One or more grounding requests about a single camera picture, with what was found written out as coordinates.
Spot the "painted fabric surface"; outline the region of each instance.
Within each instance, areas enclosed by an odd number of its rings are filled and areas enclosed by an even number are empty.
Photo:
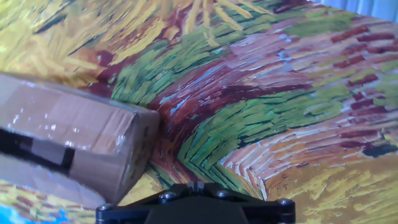
[[[398,219],[397,24],[288,0],[0,6],[2,71],[161,114],[122,204],[201,179],[292,198],[298,223]]]

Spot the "yellow brushstroke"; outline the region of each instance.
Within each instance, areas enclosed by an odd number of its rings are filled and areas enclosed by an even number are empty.
[[[211,31],[205,32],[205,33],[203,33],[203,35],[207,39],[207,42],[210,44],[210,46],[212,46],[212,47],[220,46],[220,44],[217,43],[217,41],[216,41],[216,37],[211,33]]]
[[[177,26],[172,26],[167,29],[167,31],[164,33],[163,37],[167,38],[168,40],[172,40],[173,37],[180,31],[180,29]]]
[[[238,31],[242,31],[243,27],[240,26],[237,22],[235,22],[232,18],[229,17],[229,15],[227,15],[227,13],[225,13],[223,11],[223,9],[221,7],[219,7],[219,5],[215,4],[214,6],[214,10],[216,11],[216,13],[225,21],[231,24],[232,28],[238,30]]]
[[[72,65],[77,65],[80,66],[82,68],[87,68],[87,69],[97,69],[98,65],[94,64],[94,63],[90,63],[90,62],[86,62],[77,58],[72,58],[72,57],[66,57],[65,59],[63,59],[63,63],[69,63]]]
[[[139,25],[143,24],[150,15],[156,10],[157,5],[152,4],[148,10],[146,10],[143,15],[139,16],[137,20],[135,20],[131,25],[126,27],[126,31],[124,31],[124,35],[122,36],[122,39],[127,37],[135,28],[137,28]]]
[[[188,13],[188,19],[184,27],[184,33],[189,33],[195,26],[201,0],[194,0],[192,9]]]
[[[119,206],[128,205],[140,199],[157,194],[160,191],[162,191],[162,187],[159,181],[145,173],[138,180],[135,186],[130,190],[130,192],[119,203]]]
[[[160,19],[156,19],[152,23],[152,26],[145,31],[143,37],[140,40],[126,46],[125,49],[121,49],[120,51],[116,52],[116,58],[111,63],[111,65],[117,64],[124,60],[126,57],[134,55],[141,50],[144,50],[162,32],[164,27],[166,27],[166,23]]]
[[[262,14],[273,14],[271,11],[267,9],[263,9],[262,7],[255,6],[253,3],[245,1],[245,0],[238,0],[239,3],[253,9],[256,12],[262,13]]]
[[[93,83],[98,83],[98,80],[93,78],[92,76],[85,75],[85,74],[78,74],[76,75],[78,78],[82,79],[83,81],[93,84]]]
[[[112,37],[116,35],[117,32],[127,27],[127,25],[130,24],[138,16],[138,13],[140,12],[145,3],[146,0],[138,0],[137,4],[134,6],[134,9],[131,12],[129,12],[128,15],[119,24],[113,26],[112,28],[110,28],[110,30],[107,31],[107,33],[104,34],[103,41],[110,40]]]
[[[241,7],[229,2],[228,0],[218,0],[218,2],[221,5],[224,5],[232,10],[235,10],[237,13],[242,15],[245,18],[252,18],[253,16],[250,14],[250,12],[247,12],[246,10],[242,9]]]
[[[384,139],[386,139],[390,144],[397,146],[398,147],[398,141],[395,140],[392,136],[389,134],[383,134]]]

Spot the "metal screw head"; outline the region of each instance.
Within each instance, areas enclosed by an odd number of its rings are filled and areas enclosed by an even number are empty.
[[[171,199],[176,197],[177,194],[174,192],[164,192],[163,194],[159,195],[159,198],[161,199]]]
[[[217,194],[217,197],[223,198],[223,197],[227,197],[229,195],[229,192],[226,190],[218,190],[216,194]]]
[[[278,199],[277,202],[280,203],[281,205],[290,205],[291,203],[293,203],[293,200],[287,198],[281,198]]]
[[[98,210],[105,211],[105,210],[109,210],[111,208],[113,208],[113,205],[110,203],[106,203],[106,204],[99,206]]]

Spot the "green brushstroke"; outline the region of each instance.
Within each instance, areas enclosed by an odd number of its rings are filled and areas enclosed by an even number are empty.
[[[390,62],[386,62],[381,66],[382,72],[389,72],[398,67],[398,60],[393,60]]]
[[[367,69],[365,69],[365,70],[363,70],[363,71],[360,71],[357,75],[351,77],[349,80],[350,80],[351,82],[357,82],[357,81],[360,81],[360,80],[362,80],[363,78],[365,78],[367,75],[370,75],[370,74],[377,74],[377,73],[379,73],[379,72],[378,72],[376,69],[374,69],[374,68],[367,68]]]
[[[200,124],[182,146],[178,159],[195,173],[231,189],[232,175],[219,161],[233,150],[267,137],[320,123],[341,114],[351,97],[344,85],[315,90],[283,92],[225,106]],[[269,100],[278,100],[270,104]]]
[[[351,20],[355,15],[352,12],[336,12],[329,16],[299,21],[292,27],[286,28],[285,32],[297,37],[311,37],[325,32],[344,31],[351,27]]]

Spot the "red brushstroke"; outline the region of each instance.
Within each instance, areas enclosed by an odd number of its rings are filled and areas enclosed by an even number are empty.
[[[354,97],[354,99],[357,100],[357,101],[360,100],[360,99],[362,99],[362,98],[364,98],[362,92],[359,92],[358,94],[353,95],[353,97]]]
[[[113,54],[107,52],[106,50],[97,52],[97,56],[99,57],[99,65],[102,67],[107,67],[113,60]]]
[[[370,74],[370,75],[366,75],[363,79],[355,81],[355,82],[348,81],[348,86],[363,85],[365,83],[373,82],[378,79],[379,79],[379,77],[377,77],[377,75]]]
[[[239,71],[227,66],[228,62],[235,58],[235,55],[229,55],[186,74],[149,105],[150,109],[160,113],[164,122],[160,129],[162,140],[158,142],[152,157],[152,161],[161,169],[172,170],[178,167],[178,170],[188,173],[188,170],[175,160],[180,146],[201,122],[226,105],[262,95],[311,88],[305,80],[281,86],[272,86],[272,80],[269,80],[270,85],[264,82],[262,86],[258,83],[244,83],[242,81],[246,77],[259,73],[262,69],[266,69],[267,65],[256,70]],[[179,179],[178,174],[172,175],[174,179]],[[193,174],[188,176],[191,180],[195,178]]]
[[[395,39],[395,35],[393,33],[383,32],[378,34],[363,35],[361,37],[357,37],[356,39],[361,42],[368,42],[374,40],[391,40]]]
[[[363,33],[363,32],[369,32],[369,29],[366,26],[356,27],[354,29],[347,30],[346,32],[344,32],[340,35],[336,35],[336,36],[332,37],[330,40],[333,43],[335,43],[335,42],[339,42],[339,41],[345,40],[347,38],[350,38],[351,36],[354,36],[356,34]]]
[[[311,2],[308,2],[307,0],[282,0],[281,7],[275,9],[274,13],[279,14],[304,4],[311,4]]]
[[[392,60],[397,60],[398,59],[398,55],[388,55],[388,56],[384,56],[384,57],[378,57],[375,59],[372,59],[369,63],[384,63],[384,62],[389,62]]]
[[[344,50],[341,52],[341,54],[342,54],[342,55],[345,55],[345,56],[352,55],[352,54],[354,54],[354,53],[356,53],[356,52],[360,52],[360,51],[362,51],[362,50],[365,50],[367,47],[368,47],[368,45],[365,44],[365,43],[362,43],[362,44],[353,44],[353,45],[347,47],[346,49],[344,49]]]
[[[387,113],[387,110],[383,106],[378,106],[375,108],[359,111],[356,113],[356,116],[363,116],[368,114],[381,114],[381,113]]]
[[[348,133],[341,133],[340,137],[342,138],[356,138],[361,136],[371,136],[377,134],[377,130],[365,130],[365,131],[352,131]]]
[[[398,46],[369,47],[370,54],[383,54],[385,52],[398,52]]]
[[[363,60],[365,60],[365,58],[364,58],[362,55],[358,55],[358,56],[349,58],[348,60],[345,60],[345,61],[342,61],[342,62],[334,63],[333,66],[334,66],[335,68],[345,68],[345,67],[347,67],[347,66],[356,64],[356,63],[361,62],[361,61],[363,61]]]
[[[371,106],[371,105],[373,105],[373,99],[368,99],[368,100],[363,100],[363,101],[359,101],[359,102],[355,102],[355,103],[351,104],[351,108],[353,110],[358,110],[364,106]]]
[[[372,144],[369,142],[357,142],[357,141],[346,141],[346,142],[342,142],[340,143],[341,147],[344,148],[356,148],[356,147],[363,147],[365,149],[372,147]]]

